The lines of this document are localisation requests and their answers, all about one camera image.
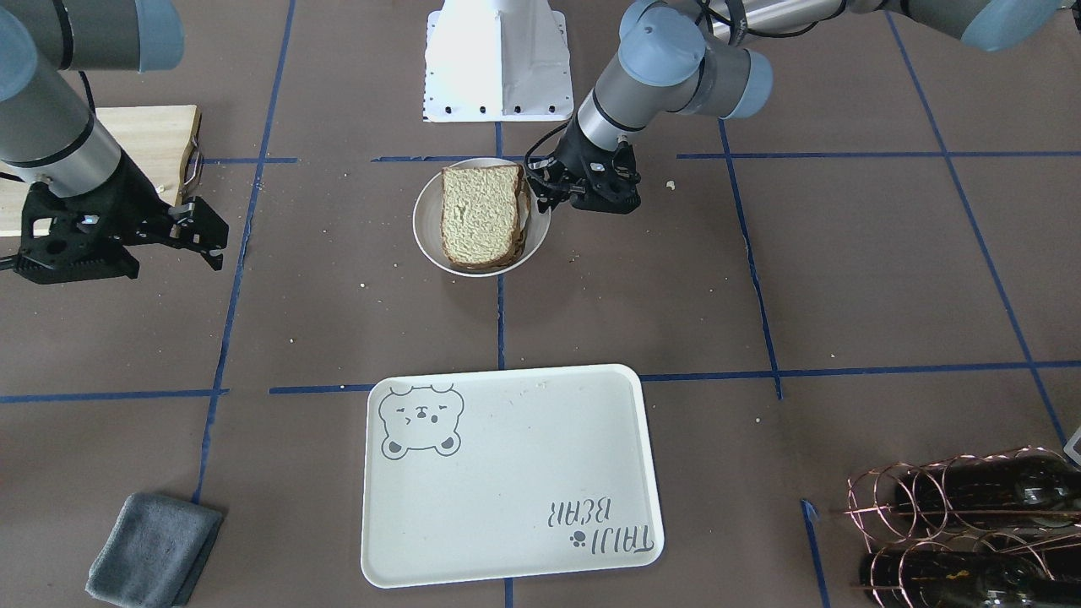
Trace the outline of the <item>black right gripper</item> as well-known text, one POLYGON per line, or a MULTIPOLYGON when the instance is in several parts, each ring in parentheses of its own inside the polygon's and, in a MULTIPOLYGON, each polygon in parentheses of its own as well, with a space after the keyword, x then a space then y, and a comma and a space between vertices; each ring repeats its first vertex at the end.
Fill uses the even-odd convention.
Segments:
POLYGON ((22 235, 12 270, 35 285, 126 277, 139 260, 130 247, 166 244, 195 252, 215 272, 224 264, 229 226, 204 198, 169 204, 128 153, 101 186, 74 197, 30 184, 24 197, 22 235))

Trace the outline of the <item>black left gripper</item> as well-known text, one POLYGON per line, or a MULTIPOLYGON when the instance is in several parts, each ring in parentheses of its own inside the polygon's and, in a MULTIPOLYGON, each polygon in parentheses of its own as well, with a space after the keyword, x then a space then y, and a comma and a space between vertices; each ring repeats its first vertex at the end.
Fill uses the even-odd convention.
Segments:
POLYGON ((600 149, 574 118, 551 154, 551 166, 525 166, 525 176, 545 213, 558 204, 599 213, 629 214, 641 204, 633 146, 600 149))

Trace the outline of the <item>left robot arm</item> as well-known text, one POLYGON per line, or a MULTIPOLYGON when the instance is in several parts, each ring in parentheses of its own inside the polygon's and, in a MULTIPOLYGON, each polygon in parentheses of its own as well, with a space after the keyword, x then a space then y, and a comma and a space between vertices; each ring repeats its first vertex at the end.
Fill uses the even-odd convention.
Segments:
POLYGON ((771 95, 771 62, 757 39, 789 39, 846 13, 885 12, 966 47, 997 52, 1041 28, 1062 1, 636 1, 617 51, 579 108, 557 129, 555 150, 524 157, 538 210, 569 203, 627 214, 641 203, 633 138, 659 116, 742 119, 771 95))

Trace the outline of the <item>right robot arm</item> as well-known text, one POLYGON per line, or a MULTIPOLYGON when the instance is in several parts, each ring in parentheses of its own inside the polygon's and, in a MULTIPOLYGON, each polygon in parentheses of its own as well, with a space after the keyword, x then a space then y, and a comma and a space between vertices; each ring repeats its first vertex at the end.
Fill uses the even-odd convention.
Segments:
POLYGON ((35 285, 139 276, 131 247, 187 250, 221 270, 229 227, 200 197, 166 204, 63 72, 165 72, 184 57, 172 1, 4 1, 1 158, 27 185, 3 269, 35 285))

